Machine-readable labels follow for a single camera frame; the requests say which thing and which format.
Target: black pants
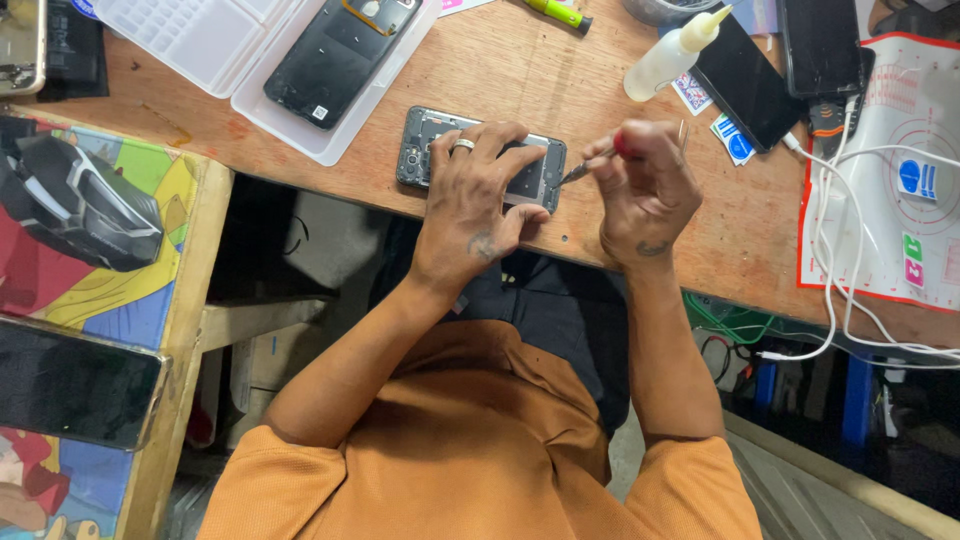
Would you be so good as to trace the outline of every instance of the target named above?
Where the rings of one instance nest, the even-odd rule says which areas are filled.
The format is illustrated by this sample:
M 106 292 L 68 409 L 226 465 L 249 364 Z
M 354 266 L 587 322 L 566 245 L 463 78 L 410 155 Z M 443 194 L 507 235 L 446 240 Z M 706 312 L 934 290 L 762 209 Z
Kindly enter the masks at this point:
M 373 283 L 376 306 L 410 270 L 420 222 L 395 217 Z M 524 343 L 570 362 L 612 436 L 630 404 L 627 308 L 623 276 L 516 250 L 474 278 L 457 314 L 441 322 L 495 319 L 514 325 Z

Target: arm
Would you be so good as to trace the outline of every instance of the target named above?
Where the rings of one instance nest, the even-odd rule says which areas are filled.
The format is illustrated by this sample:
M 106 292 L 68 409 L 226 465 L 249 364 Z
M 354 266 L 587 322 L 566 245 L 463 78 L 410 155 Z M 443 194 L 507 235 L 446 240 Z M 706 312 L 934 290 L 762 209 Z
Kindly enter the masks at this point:
M 276 436 L 304 446 L 339 446 L 400 360 L 453 306 L 464 285 L 516 248 L 524 224 L 549 219 L 538 205 L 502 213 L 507 183 L 545 153 L 543 147 L 525 146 L 497 157 L 504 144 L 527 134 L 515 122 L 489 123 L 449 132 L 431 144 L 433 180 L 410 272 L 280 390 L 263 417 Z M 458 138 L 475 147 L 454 148 Z
M 637 156 L 597 158 L 590 168 L 606 215 L 604 250 L 623 268 L 630 316 L 630 393 L 649 448 L 664 438 L 724 437 L 720 399 L 696 349 L 673 268 L 673 244 L 703 199 L 669 123 L 627 120 Z M 590 159 L 609 148 L 591 144 Z

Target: gaming mouse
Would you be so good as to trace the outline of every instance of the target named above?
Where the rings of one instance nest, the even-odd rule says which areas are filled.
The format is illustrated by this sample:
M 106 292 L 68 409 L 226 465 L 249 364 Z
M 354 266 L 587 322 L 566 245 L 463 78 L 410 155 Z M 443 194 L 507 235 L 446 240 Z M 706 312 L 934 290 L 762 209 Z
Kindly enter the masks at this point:
M 156 260 L 156 200 L 104 160 L 52 135 L 0 152 L 0 203 L 36 240 L 91 266 L 130 272 Z

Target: hand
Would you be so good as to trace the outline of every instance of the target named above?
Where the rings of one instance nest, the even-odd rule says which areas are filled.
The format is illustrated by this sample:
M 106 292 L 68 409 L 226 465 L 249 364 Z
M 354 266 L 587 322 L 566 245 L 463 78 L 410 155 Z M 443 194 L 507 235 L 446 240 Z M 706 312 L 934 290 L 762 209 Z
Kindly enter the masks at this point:
M 600 243 L 624 270 L 672 262 L 674 242 L 703 201 L 680 151 L 677 126 L 625 120 L 620 129 L 633 159 L 594 158 L 613 145 L 612 134 L 584 150 L 606 211 Z
M 550 219 L 544 207 L 533 204 L 503 214 L 507 183 L 546 148 L 527 145 L 497 155 L 504 144 L 528 134 L 516 122 L 491 122 L 447 132 L 430 144 L 426 216 L 408 277 L 452 303 L 470 279 L 516 249 L 525 224 Z M 474 148 L 453 148 L 458 138 L 474 142 Z

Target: ring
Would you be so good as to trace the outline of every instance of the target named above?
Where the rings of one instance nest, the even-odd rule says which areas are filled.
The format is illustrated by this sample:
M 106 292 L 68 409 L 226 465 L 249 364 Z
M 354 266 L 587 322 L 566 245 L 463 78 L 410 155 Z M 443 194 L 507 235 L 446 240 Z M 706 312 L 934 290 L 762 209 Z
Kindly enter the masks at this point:
M 473 150 L 473 147 L 476 146 L 472 140 L 466 140 L 465 138 L 458 138 L 456 142 L 453 143 L 453 147 L 463 146 L 468 150 Z

